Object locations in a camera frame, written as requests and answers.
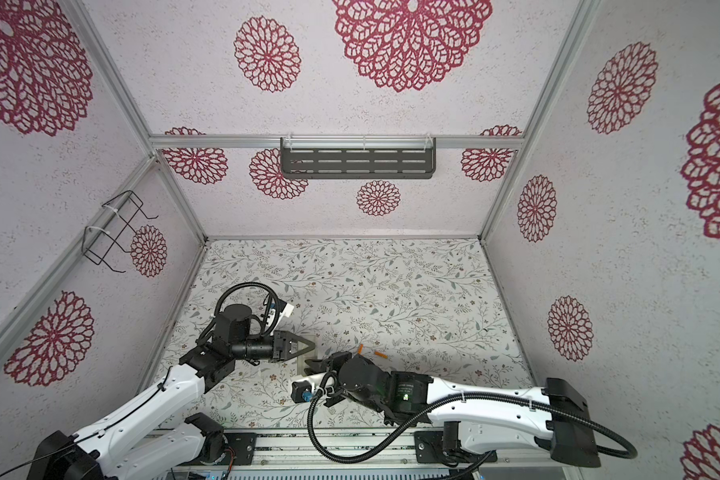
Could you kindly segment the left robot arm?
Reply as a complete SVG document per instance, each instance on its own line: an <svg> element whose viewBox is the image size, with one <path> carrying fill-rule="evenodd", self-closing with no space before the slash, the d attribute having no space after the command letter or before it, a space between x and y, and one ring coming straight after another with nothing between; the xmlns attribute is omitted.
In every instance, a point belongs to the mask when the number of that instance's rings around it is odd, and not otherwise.
<svg viewBox="0 0 720 480"><path fill-rule="evenodd" d="M267 324L291 305L277 303L264 320L246 305L217 312L193 349L154 385L100 420L66 435L56 431L38 446L30 479L150 479L192 460L213 463L224 454L224 429L205 414L157 439L145 438L221 383L237 362L285 362L314 351L313 341Z"/></svg>

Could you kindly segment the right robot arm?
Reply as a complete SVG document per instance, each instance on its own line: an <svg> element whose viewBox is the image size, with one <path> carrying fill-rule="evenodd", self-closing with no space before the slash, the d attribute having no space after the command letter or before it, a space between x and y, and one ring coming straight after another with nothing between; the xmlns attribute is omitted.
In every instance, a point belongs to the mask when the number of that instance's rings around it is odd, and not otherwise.
<svg viewBox="0 0 720 480"><path fill-rule="evenodd" d="M348 400L382 415L390 426L431 425L442 432L443 451L466 456L495 450L538 448L576 467L601 465L585 398L567 381L542 387L494 389L425 374L384 371L351 352L310 360L291 383L291 399L308 403L320 387L326 405Z"/></svg>

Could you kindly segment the white remote control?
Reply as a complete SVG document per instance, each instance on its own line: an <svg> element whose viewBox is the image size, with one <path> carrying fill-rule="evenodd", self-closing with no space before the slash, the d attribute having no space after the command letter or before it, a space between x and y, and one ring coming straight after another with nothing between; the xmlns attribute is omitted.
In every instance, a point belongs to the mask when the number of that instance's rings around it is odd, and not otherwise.
<svg viewBox="0 0 720 480"><path fill-rule="evenodd" d="M315 374L315 370L312 366L314 361L317 359L317 350L315 348L300 354L297 357L297 376L298 377L309 377Z"/></svg>

